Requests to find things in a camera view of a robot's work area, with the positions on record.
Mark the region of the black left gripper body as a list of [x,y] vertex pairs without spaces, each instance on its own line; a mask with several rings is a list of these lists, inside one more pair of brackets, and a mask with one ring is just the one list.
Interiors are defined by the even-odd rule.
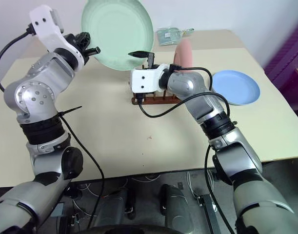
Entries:
[[84,56],[87,57],[88,54],[86,52],[87,47],[90,44],[91,37],[88,32],[81,32],[79,34],[67,34],[64,36],[66,41],[73,45],[77,50]]

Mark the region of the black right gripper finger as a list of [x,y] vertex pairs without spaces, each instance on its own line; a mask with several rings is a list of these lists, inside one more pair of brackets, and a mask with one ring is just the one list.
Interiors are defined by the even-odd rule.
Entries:
[[136,58],[147,58],[147,57],[149,57],[149,52],[147,52],[147,51],[134,51],[134,52],[128,53],[128,55],[130,55],[132,57],[136,57]]

